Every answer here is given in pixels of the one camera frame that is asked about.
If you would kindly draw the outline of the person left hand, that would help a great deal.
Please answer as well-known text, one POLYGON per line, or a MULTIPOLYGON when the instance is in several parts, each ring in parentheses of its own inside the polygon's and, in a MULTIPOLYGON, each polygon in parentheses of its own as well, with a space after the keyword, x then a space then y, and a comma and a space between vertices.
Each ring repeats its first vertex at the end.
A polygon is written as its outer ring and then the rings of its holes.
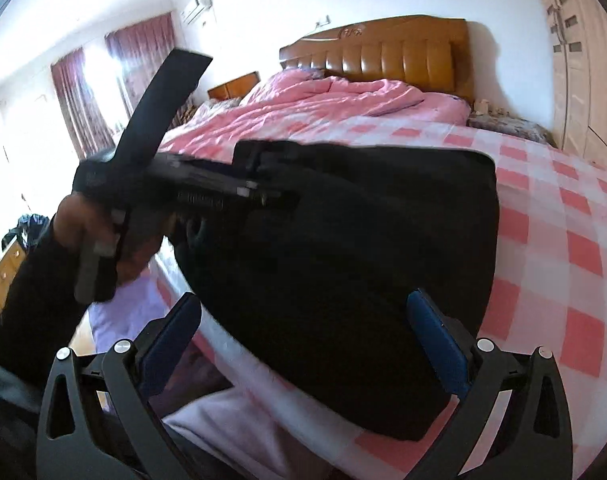
MULTIPOLYGON (((70 194, 59 204, 54 218, 57 242, 78 252, 85 242, 98 243, 100 249, 116 249, 118 235, 107 210, 81 194, 70 194)), ((148 236, 129 248, 123 248, 117 263, 118 284, 133 282, 144 272, 149 261, 159 252, 163 233, 148 236)))

